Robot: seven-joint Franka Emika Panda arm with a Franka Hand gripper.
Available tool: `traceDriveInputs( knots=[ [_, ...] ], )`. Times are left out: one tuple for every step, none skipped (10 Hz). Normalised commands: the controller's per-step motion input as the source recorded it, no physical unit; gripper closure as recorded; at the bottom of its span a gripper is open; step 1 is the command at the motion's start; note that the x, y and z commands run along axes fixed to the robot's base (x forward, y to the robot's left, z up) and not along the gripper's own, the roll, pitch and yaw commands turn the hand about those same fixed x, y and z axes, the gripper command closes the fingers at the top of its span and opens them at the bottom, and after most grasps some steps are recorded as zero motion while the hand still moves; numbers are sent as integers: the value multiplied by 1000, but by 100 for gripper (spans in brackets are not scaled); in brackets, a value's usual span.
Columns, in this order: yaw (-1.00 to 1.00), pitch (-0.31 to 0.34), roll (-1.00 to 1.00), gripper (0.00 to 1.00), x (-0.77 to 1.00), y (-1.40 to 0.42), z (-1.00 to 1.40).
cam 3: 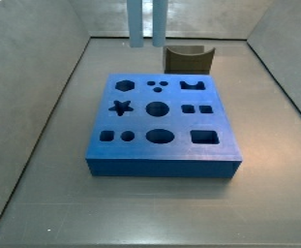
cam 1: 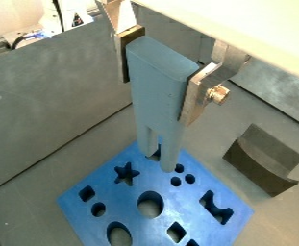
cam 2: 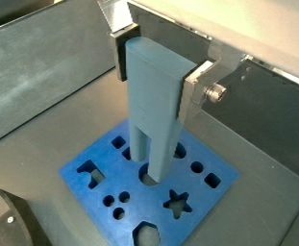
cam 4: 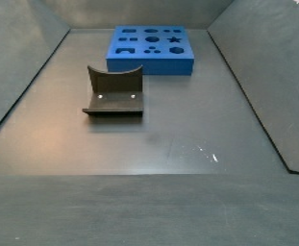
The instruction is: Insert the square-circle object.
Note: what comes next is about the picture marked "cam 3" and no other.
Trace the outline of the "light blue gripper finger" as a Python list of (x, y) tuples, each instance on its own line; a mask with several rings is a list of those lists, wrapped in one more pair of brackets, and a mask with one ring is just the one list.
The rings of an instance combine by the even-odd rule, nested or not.
[(151, 45), (162, 47), (165, 41), (167, 0), (151, 0)]
[(142, 0), (126, 0), (129, 46), (141, 47), (143, 45), (142, 29)]

